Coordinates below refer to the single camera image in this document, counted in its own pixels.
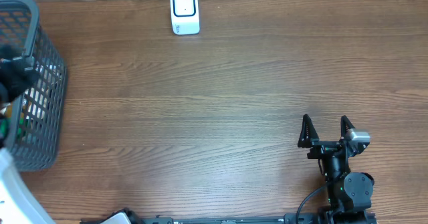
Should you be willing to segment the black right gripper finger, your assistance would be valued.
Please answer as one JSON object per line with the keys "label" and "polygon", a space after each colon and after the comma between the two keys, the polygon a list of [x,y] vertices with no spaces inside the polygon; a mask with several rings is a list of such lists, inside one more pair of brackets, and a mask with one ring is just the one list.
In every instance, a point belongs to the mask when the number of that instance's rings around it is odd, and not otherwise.
{"label": "black right gripper finger", "polygon": [[346,115],[342,116],[340,119],[341,139],[351,139],[354,130],[355,127],[348,117]]}
{"label": "black right gripper finger", "polygon": [[319,136],[308,114],[303,115],[302,129],[298,140],[299,148],[312,148],[319,141]]}

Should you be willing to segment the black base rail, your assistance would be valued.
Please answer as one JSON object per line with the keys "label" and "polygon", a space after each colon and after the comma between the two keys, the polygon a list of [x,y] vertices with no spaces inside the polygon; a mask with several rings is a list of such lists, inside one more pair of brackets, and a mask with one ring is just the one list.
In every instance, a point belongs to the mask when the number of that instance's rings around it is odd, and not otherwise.
{"label": "black base rail", "polygon": [[[131,223],[143,223],[143,224],[294,224],[296,222],[296,214],[287,213],[283,217],[244,217],[244,218],[205,218],[205,219],[173,219],[171,217],[155,217],[155,218],[141,218],[140,221],[136,220],[136,217],[131,217]],[[368,214],[368,224],[377,224],[377,218],[375,214]],[[87,224],[99,224],[106,221],[105,220],[81,220],[80,223]],[[321,220],[318,220],[316,214],[304,213],[299,215],[298,223],[301,224],[315,224],[315,223],[327,223]],[[335,223],[363,223],[362,221],[345,221],[344,219],[339,219]]]}

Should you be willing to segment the grey plastic mesh basket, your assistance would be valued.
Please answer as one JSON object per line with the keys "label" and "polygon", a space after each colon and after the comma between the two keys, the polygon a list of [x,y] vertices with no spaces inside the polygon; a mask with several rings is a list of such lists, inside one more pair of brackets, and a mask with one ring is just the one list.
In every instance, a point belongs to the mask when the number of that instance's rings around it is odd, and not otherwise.
{"label": "grey plastic mesh basket", "polygon": [[40,171],[58,155],[67,68],[39,23],[34,0],[1,0],[1,46],[6,44],[40,74],[24,94],[1,105],[15,131],[7,149],[19,171]]}

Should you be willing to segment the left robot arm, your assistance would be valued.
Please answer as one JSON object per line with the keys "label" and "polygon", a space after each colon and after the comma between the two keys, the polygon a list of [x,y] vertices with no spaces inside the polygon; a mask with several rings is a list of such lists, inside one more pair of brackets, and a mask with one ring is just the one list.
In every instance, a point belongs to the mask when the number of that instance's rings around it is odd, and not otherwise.
{"label": "left robot arm", "polygon": [[[1,46],[1,105],[10,104],[39,80],[39,74],[10,45]],[[24,183],[7,141],[15,131],[9,118],[1,114],[1,222],[53,223]]]}

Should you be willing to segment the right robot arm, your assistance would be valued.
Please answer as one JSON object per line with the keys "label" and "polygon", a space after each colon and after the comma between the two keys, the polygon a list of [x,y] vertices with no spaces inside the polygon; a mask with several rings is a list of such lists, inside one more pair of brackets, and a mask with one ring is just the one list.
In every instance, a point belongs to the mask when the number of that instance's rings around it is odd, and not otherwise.
{"label": "right robot arm", "polygon": [[340,139],[321,141],[308,114],[302,117],[302,129],[298,139],[299,148],[307,148],[307,158],[318,161],[324,177],[324,185],[312,191],[300,203],[295,215],[299,223],[301,211],[312,197],[327,192],[328,206],[319,208],[313,215],[313,223],[376,223],[374,214],[368,214],[374,191],[374,178],[364,172],[352,172],[349,158],[364,152],[370,144],[370,135],[357,129],[347,116],[340,119]]}

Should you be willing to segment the green lid jar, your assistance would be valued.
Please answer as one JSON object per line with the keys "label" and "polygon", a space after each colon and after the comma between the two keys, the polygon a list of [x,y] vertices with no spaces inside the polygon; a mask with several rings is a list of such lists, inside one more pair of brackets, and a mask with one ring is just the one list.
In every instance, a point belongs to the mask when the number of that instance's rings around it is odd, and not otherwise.
{"label": "green lid jar", "polygon": [[1,141],[5,140],[7,138],[8,132],[9,132],[9,124],[10,119],[8,118],[2,118],[0,121],[0,135],[1,135]]}

